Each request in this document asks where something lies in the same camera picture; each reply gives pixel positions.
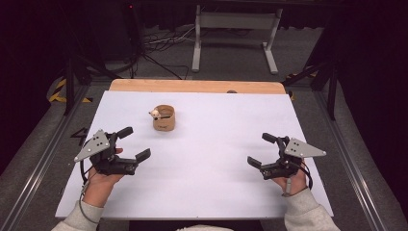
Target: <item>brown basket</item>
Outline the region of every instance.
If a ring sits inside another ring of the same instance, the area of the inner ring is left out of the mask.
[[[176,124],[176,113],[174,108],[169,105],[159,105],[156,107],[161,118],[153,119],[153,127],[158,131],[169,132],[174,129]]]

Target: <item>sleeve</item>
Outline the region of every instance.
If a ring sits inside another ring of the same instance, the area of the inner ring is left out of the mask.
[[[340,230],[324,207],[316,202],[309,189],[285,198],[288,204],[285,226],[288,231]]]
[[[79,203],[81,203],[84,214],[94,222],[84,217]],[[77,201],[74,210],[64,221],[57,224],[52,231],[94,231],[102,216],[102,212],[103,208],[91,206],[83,201]]]

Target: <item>finger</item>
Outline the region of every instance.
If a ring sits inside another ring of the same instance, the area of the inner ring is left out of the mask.
[[[116,148],[116,154],[119,154],[119,153],[121,153],[123,151],[123,148],[121,148],[121,147],[117,147]]]

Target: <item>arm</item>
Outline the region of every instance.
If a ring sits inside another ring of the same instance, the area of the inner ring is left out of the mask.
[[[303,171],[299,170],[297,175],[291,178],[290,192],[286,192],[287,178],[274,178],[273,181],[282,188],[288,205],[285,226],[289,231],[340,230],[324,207],[316,202],[306,186],[306,175]]]
[[[116,149],[116,153],[122,151],[122,148]],[[114,189],[114,185],[122,177],[123,175],[99,174],[95,168],[91,168],[89,171],[89,184],[85,191],[84,198],[82,201],[76,203],[74,210],[64,221],[61,221],[53,231],[95,230],[102,216],[103,208],[108,201],[108,197]]]

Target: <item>white paper sheet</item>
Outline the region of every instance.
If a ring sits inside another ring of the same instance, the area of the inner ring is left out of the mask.
[[[161,104],[175,109],[176,126],[171,132],[153,129],[148,112]],[[87,139],[98,129],[112,133],[127,126],[134,133],[117,140],[117,147],[124,148],[120,156],[132,159],[146,148],[152,155],[134,176],[125,176],[116,184],[104,218],[284,216],[286,204],[280,187],[265,181],[246,159],[251,156],[263,164],[278,159],[277,145],[264,141],[263,133],[305,141],[288,95],[106,91]],[[306,159],[306,164],[314,180],[312,193],[333,216],[313,159]],[[81,185],[77,164],[56,217],[68,216]]]

